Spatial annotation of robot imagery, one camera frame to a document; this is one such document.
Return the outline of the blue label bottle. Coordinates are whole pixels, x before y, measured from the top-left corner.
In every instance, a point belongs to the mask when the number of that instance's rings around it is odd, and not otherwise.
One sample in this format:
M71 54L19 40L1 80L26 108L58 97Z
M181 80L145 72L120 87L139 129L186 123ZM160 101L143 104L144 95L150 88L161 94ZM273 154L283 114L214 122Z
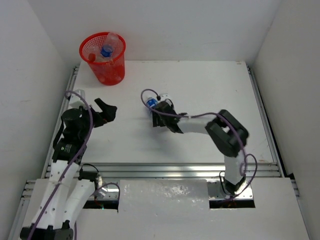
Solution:
M105 38L105 41L104 41L102 47L101 47L100 54L104 58L112 57L115 50L116 50L118 41L119 41L118 35L113 32L109 32Z
M150 113L150 117L153 120L154 119L154 112L151 110L151 108L155 107L158 104L158 100L150 95L147 95L147 97L144 98L144 102L148 106L148 111Z

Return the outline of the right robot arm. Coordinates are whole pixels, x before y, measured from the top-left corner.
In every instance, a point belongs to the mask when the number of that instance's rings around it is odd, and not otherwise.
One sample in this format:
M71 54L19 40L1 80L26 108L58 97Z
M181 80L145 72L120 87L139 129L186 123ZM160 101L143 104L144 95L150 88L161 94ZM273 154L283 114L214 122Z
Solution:
M221 189L225 195L235 197L246 180L247 159L245 146L249 137L247 129L227 110L189 116L177 114L168 99L149 107L154 127L167 127L177 134L205 134L210 136L224 155L224 177Z

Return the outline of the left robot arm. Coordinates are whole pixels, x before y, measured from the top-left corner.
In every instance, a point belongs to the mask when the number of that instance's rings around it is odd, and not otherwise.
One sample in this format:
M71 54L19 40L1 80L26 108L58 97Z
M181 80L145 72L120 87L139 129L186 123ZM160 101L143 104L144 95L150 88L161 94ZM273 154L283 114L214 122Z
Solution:
M77 218L88 198L101 187L97 172L80 169L92 129L115 120L117 107L100 98L101 109L83 104L65 110L53 141L48 183L30 226L21 229L21 240L74 240Z

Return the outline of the red cap crushed bottle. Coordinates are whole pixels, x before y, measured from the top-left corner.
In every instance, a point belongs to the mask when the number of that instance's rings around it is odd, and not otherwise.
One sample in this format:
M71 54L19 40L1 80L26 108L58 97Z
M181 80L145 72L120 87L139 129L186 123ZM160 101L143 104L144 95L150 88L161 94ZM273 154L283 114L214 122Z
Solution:
M88 55L88 60L90 63L103 63L105 62L105 58L101 54L96 54L91 52Z

